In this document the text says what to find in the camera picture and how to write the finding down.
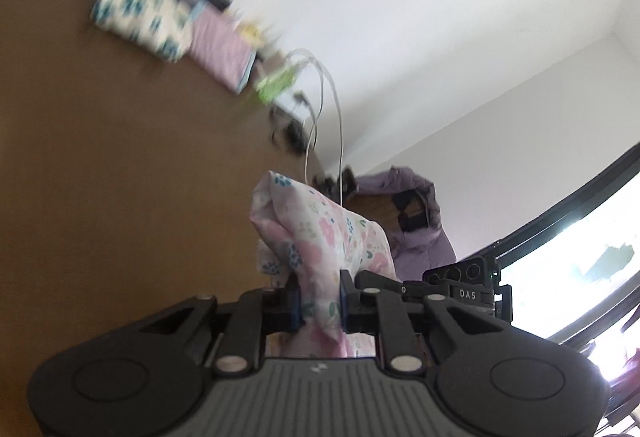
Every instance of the blue patterned cloth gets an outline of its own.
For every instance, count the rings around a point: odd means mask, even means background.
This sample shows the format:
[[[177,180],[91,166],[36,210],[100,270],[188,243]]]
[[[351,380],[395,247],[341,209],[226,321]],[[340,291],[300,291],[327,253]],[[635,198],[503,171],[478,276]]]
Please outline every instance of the blue patterned cloth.
[[[190,9],[177,0],[97,0],[91,19],[172,62],[187,52],[193,38]]]

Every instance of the metal screw head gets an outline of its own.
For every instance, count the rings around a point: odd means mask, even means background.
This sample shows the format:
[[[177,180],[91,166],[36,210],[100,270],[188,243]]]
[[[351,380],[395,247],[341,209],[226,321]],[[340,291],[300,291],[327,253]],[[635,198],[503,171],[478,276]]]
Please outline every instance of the metal screw head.
[[[222,372],[242,372],[249,364],[241,356],[222,356],[216,361],[216,368]]]
[[[422,360],[415,356],[396,356],[390,364],[398,372],[415,372],[422,367]]]

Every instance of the bright window glass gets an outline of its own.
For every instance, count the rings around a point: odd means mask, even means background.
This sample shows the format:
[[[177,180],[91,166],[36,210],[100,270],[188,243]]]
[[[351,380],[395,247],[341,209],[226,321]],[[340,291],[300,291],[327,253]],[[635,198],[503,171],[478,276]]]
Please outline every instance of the bright window glass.
[[[589,359],[600,369],[602,377],[611,381],[624,370],[626,361],[636,354],[640,343],[640,322],[634,323],[624,333],[622,325],[631,318],[635,309],[595,338],[595,348]]]
[[[548,338],[638,271],[640,174],[585,218],[502,270],[502,282],[513,287],[513,325]]]

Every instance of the cable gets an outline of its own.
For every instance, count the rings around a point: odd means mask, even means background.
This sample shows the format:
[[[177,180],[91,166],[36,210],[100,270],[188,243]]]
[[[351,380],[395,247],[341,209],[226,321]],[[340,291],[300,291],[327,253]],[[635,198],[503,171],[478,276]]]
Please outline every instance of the cable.
[[[320,113],[322,112],[322,105],[324,104],[324,78],[326,78],[327,81],[329,81],[329,86],[331,87],[332,94],[334,95],[335,110],[338,114],[338,128],[340,131],[340,159],[338,161],[338,186],[340,187],[340,206],[342,206],[342,159],[344,157],[344,135],[342,131],[342,110],[340,109],[340,101],[338,100],[338,93],[337,93],[337,90],[335,89],[334,78],[332,77],[331,73],[327,70],[327,68],[322,64],[322,62],[320,62],[313,55],[313,53],[308,49],[304,49],[304,48],[294,49],[289,54],[287,54],[287,59],[291,58],[292,56],[303,56],[307,62],[313,64],[313,66],[318,71],[318,75],[321,80],[321,87],[320,87],[320,91],[321,91],[320,103],[321,104],[320,104],[320,109],[318,111],[318,115],[316,116],[316,119],[314,121],[314,125],[312,126],[312,129],[314,129],[315,133],[318,132],[318,118],[320,117]],[[308,154],[309,154],[310,146],[311,146],[311,136],[309,135],[309,141],[306,145],[306,156],[305,156],[305,183],[307,185],[308,185],[308,181],[306,178],[306,172],[307,172]]]
[[[322,114],[322,106],[324,105],[324,80],[320,80],[320,109],[318,110],[318,117],[320,116],[320,114]],[[311,126],[311,130],[309,131],[309,135],[311,135],[312,132],[315,131],[314,133],[314,146],[313,148],[316,148],[316,143],[318,142],[318,125],[316,124],[318,121],[318,117],[316,117],[316,111],[314,110],[314,107],[311,105],[311,103],[309,103],[309,100],[306,99],[305,94],[302,91],[298,91],[296,93],[293,94],[294,99],[296,99],[297,101],[299,101],[300,103],[302,103],[309,111],[309,113],[311,114],[311,120],[313,122],[313,125]]]

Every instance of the pink floral fabric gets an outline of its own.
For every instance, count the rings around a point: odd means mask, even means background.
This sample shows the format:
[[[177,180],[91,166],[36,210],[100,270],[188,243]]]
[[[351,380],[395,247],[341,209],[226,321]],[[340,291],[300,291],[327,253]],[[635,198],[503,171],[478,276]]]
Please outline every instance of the pink floral fabric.
[[[305,325],[281,340],[287,357],[350,357],[375,353],[373,338],[345,335],[340,321],[340,270],[368,269],[396,279],[384,231],[318,191],[279,173],[254,190],[251,215],[260,238],[258,268],[281,287],[298,275]]]

